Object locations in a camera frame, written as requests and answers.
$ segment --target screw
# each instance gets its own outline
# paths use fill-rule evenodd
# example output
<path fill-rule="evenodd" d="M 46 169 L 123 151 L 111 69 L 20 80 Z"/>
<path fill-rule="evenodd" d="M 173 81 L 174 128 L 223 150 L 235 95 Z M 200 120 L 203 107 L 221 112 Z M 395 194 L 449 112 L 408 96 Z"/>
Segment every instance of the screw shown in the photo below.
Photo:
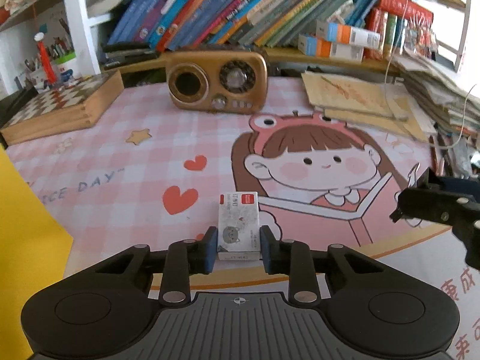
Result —
<path fill-rule="evenodd" d="M 163 294 L 163 300 L 168 303 L 180 303 L 186 298 L 186 295 L 180 291 L 169 291 Z"/>
<path fill-rule="evenodd" d="M 297 302 L 301 303 L 312 303 L 317 300 L 317 295 L 310 291 L 297 292 L 293 297 Z"/>

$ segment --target frog headband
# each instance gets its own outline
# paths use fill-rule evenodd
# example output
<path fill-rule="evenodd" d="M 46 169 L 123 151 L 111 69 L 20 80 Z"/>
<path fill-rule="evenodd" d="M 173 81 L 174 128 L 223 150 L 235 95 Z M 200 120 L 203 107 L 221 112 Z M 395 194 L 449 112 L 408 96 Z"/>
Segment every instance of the frog headband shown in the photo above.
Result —
<path fill-rule="evenodd" d="M 258 155 L 262 154 L 263 148 L 274 133 L 282 128 L 292 126 L 312 125 L 330 128 L 347 135 L 347 137 L 351 138 L 359 145 L 364 145 L 364 142 L 347 128 L 347 124 L 345 122 L 331 120 L 328 117 L 324 117 L 323 114 L 319 112 L 314 112 L 309 118 L 304 116 L 301 118 L 296 116 L 282 118 L 278 115 L 257 114 L 250 118 L 249 124 L 253 131 L 258 132 L 258 137 L 253 146 L 255 153 Z"/>

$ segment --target chessboard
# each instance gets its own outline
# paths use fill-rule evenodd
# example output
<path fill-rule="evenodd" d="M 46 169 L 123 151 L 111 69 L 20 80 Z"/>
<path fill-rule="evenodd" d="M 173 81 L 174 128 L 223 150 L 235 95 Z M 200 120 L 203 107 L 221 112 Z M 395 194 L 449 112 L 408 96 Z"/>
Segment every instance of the chessboard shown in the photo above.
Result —
<path fill-rule="evenodd" d="M 73 88 L 64 89 L 63 91 L 51 90 L 39 94 L 25 104 L 23 108 L 6 123 L 4 128 L 54 110 L 81 104 L 93 95 L 111 76 L 111 73 L 99 74 L 90 77 Z"/>
<path fill-rule="evenodd" d="M 122 93 L 119 71 L 92 76 L 72 88 L 37 95 L 0 130 L 8 145 L 92 127 Z"/>

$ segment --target pink cheek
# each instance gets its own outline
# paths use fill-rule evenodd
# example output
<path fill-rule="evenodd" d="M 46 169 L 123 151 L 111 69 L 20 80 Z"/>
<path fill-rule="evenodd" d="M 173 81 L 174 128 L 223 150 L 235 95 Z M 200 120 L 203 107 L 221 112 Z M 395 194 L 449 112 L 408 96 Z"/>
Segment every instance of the pink cheek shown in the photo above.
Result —
<path fill-rule="evenodd" d="M 368 169 L 368 164 L 357 157 L 348 157 L 345 159 L 345 168 L 354 175 L 361 175 Z"/>
<path fill-rule="evenodd" d="M 300 181 L 308 177 L 308 169 L 305 165 L 296 162 L 287 162 L 280 167 L 280 172 L 287 179 Z"/>

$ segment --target gold radio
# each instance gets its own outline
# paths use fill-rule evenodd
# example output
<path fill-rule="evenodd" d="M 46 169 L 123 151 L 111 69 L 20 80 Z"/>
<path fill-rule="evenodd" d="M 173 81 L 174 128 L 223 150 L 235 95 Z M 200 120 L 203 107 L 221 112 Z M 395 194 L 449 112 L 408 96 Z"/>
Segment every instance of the gold radio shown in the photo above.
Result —
<path fill-rule="evenodd" d="M 265 104 L 267 65 L 249 50 L 172 52 L 166 81 L 179 108 L 253 114 Z"/>

